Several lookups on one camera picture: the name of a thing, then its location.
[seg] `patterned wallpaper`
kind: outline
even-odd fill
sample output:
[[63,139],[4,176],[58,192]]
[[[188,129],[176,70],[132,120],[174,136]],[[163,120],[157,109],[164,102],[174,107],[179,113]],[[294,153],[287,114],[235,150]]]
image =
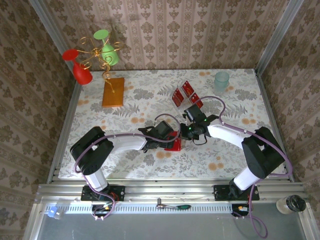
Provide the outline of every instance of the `patterned wallpaper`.
[[320,1],[304,0],[262,80],[320,226]]
[[23,237],[74,84],[28,1],[0,1],[0,239]]
[[288,0],[44,2],[70,48],[91,50],[79,39],[107,29],[125,43],[113,70],[142,70],[255,68]]

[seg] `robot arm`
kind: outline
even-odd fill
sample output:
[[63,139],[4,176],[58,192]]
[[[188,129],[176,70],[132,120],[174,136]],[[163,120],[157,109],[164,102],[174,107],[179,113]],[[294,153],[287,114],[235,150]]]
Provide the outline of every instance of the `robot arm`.
[[[266,178],[276,169],[284,159],[272,147],[265,144],[254,136],[249,136],[244,132],[233,130],[224,126],[215,115],[206,116],[197,105],[186,109],[185,117],[191,122],[188,126],[180,124],[180,137],[186,140],[199,139],[200,135],[218,138],[227,141],[243,150],[247,167],[239,173],[229,183],[230,194],[238,198],[245,190],[260,179]],[[171,149],[173,142],[162,143],[148,137],[134,134],[143,133],[145,136],[154,137],[160,140],[167,140],[174,130],[162,121],[156,127],[139,128],[136,132],[121,133],[122,137],[109,137],[94,145],[78,162],[78,167],[85,175],[89,184],[97,191],[108,189],[108,182],[102,172],[102,165],[110,153],[125,150],[155,149],[158,147]],[[270,130],[261,127],[256,130],[256,134],[267,139],[277,147],[279,146]],[[80,154],[93,142],[104,137],[105,133],[100,127],[92,128],[76,144],[72,146],[70,152],[76,160]]]

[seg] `translucent cup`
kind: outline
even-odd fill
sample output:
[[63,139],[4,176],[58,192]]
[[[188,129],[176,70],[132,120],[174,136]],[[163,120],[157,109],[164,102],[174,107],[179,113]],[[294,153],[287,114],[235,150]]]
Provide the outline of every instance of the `translucent cup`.
[[225,71],[219,71],[214,77],[214,88],[218,92],[224,92],[229,85],[229,74]]

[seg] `wooden block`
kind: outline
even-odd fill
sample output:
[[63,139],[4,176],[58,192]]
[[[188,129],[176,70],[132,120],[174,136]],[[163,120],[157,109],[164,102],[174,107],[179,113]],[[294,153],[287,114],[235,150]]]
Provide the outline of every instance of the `wooden block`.
[[124,91],[125,91],[125,79],[120,78],[111,78],[109,82],[112,84],[114,93],[110,85],[104,83],[104,91],[102,98],[102,107],[112,108],[112,107],[122,107],[124,105]]

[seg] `floral tablecloth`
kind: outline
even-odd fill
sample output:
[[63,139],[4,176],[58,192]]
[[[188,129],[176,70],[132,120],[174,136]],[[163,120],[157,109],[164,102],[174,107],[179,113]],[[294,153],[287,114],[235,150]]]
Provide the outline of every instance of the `floral tablecloth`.
[[[154,125],[161,113],[169,113],[181,122],[175,110],[171,93],[186,80],[198,96],[214,95],[215,74],[221,70],[143,70],[112,72],[114,78],[125,79],[123,107],[104,108],[102,72],[93,72],[93,80],[81,91],[68,137],[59,178],[81,178],[73,171],[75,160],[70,147],[92,127],[100,126],[105,132],[128,132]],[[271,129],[266,107],[253,69],[227,69],[229,86],[221,96],[226,103],[225,122],[254,131],[262,126]],[[222,104],[204,100],[201,110],[218,115]],[[174,129],[178,125],[170,117],[163,117]],[[232,178],[245,168],[244,153],[238,147],[220,139],[208,138],[202,146],[182,141],[180,152],[163,148],[147,153],[128,150],[111,154],[103,164],[108,178]],[[274,172],[283,173],[279,166]]]

